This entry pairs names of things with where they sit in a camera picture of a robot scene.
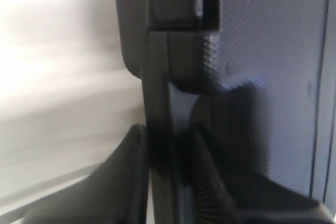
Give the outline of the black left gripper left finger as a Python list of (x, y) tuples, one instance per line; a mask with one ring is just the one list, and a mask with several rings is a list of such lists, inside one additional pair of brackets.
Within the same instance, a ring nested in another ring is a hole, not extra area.
[(91, 175), (24, 216), (24, 223), (146, 223), (148, 133), (131, 126), (115, 151)]

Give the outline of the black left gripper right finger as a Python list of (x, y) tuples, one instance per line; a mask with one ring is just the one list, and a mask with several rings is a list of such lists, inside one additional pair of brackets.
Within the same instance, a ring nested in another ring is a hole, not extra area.
[(188, 131), (196, 223), (334, 223), (318, 201), (232, 160), (213, 134)]

